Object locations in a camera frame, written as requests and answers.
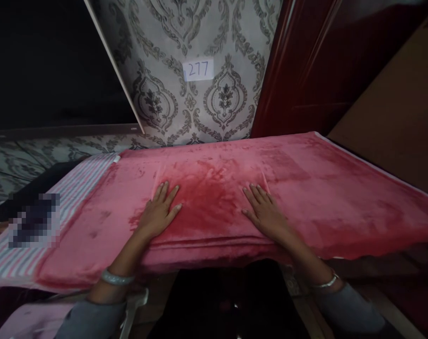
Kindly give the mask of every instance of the gray sleeve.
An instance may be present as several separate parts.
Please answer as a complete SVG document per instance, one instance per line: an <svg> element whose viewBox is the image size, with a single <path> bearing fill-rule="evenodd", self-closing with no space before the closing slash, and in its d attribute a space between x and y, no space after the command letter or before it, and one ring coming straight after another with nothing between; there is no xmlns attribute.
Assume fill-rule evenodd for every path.
<svg viewBox="0 0 428 339"><path fill-rule="evenodd" d="M374 306L349 284L338 292L316 296L316 303L329 320L349 333L378 333L386 324Z"/></svg>
<svg viewBox="0 0 428 339"><path fill-rule="evenodd" d="M97 305L80 301L66 315L56 339L110 338L124 313L126 303Z"/></svg>

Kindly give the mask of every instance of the striped cloth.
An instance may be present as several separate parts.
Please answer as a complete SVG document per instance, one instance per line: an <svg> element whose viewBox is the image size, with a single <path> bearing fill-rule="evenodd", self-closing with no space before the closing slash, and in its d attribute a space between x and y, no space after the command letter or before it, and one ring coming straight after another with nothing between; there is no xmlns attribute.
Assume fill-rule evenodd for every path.
<svg viewBox="0 0 428 339"><path fill-rule="evenodd" d="M47 193L60 194L60 230L73 216L119 153L94 155L77 165ZM0 286L40 288L33 272L47 248L9 248L8 232L0 235Z"/></svg>

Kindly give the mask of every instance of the pink blanket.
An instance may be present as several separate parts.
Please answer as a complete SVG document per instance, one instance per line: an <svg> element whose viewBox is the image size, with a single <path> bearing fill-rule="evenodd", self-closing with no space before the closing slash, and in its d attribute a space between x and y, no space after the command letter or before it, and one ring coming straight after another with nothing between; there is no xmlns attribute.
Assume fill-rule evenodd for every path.
<svg viewBox="0 0 428 339"><path fill-rule="evenodd" d="M140 271L241 266L290 258L240 212L242 187L273 194L290 223L323 258L354 259L428 241L428 196L314 132L125 151L43 257L37 280L85 288L120 251L156 186L181 188L183 208L144 255Z"/></svg>

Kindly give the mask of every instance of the damask wallpaper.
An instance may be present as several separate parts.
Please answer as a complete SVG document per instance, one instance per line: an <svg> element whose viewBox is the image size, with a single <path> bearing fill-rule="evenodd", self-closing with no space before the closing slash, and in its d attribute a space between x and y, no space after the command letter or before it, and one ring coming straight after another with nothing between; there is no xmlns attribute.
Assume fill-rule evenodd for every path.
<svg viewBox="0 0 428 339"><path fill-rule="evenodd" d="M0 201L56 162L250 136L282 0L92 0L145 135L0 143ZM214 59L214 79L182 63Z"/></svg>

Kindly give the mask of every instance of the silver bracelet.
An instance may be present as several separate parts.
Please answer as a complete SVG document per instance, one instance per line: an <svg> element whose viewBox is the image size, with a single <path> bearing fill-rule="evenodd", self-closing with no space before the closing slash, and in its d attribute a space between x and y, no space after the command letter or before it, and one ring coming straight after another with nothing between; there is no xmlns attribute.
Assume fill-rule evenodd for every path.
<svg viewBox="0 0 428 339"><path fill-rule="evenodd" d="M106 268L104 271L102 271L101 279L104 280L105 282L111 284L111 285L126 286L126 285L129 285L130 283L132 283L135 280L135 276L132 276L132 277L120 277L120 276L117 276L117 275L113 275Z"/></svg>
<svg viewBox="0 0 428 339"><path fill-rule="evenodd" d="M330 287L334 284L335 281L337 281L337 279L339 279L340 277L335 273L334 270L332 270L333 273L333 278L332 280L330 280L328 283L322 284L322 285L312 285L310 286L311 288L314 289L321 289L321 288L326 288L326 287Z"/></svg>

